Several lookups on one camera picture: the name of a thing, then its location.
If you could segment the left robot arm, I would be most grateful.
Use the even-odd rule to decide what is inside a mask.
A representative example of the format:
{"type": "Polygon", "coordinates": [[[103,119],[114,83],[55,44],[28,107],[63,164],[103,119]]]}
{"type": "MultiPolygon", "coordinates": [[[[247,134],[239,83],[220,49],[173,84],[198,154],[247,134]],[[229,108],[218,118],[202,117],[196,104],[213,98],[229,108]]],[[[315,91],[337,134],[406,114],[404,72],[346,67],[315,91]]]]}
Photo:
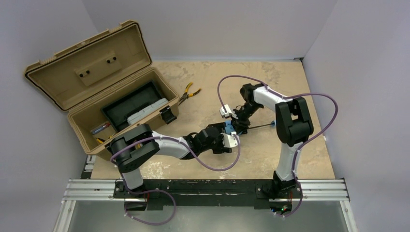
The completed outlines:
{"type": "Polygon", "coordinates": [[[214,154],[231,153],[232,149],[225,145],[224,132],[224,124],[218,123],[207,126],[200,132],[169,137],[152,130],[148,124],[141,124],[114,138],[107,150],[125,181],[125,188],[143,191],[140,167],[152,156],[163,155],[179,160],[191,160],[208,150],[214,154]]]}

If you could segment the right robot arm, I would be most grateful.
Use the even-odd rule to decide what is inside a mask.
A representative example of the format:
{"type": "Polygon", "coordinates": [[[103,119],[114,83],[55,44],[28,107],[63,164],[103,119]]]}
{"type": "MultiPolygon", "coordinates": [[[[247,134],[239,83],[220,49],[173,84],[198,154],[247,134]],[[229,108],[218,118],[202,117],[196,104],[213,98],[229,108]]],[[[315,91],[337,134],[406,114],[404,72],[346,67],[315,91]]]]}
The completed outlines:
{"type": "Polygon", "coordinates": [[[296,186],[300,147],[314,131],[307,101],[302,97],[279,97],[263,84],[245,84],[240,94],[245,103],[234,110],[235,116],[231,122],[237,134],[248,132],[249,118],[260,108],[266,107],[276,115],[276,132],[282,145],[279,163],[267,193],[278,196],[296,186]]]}

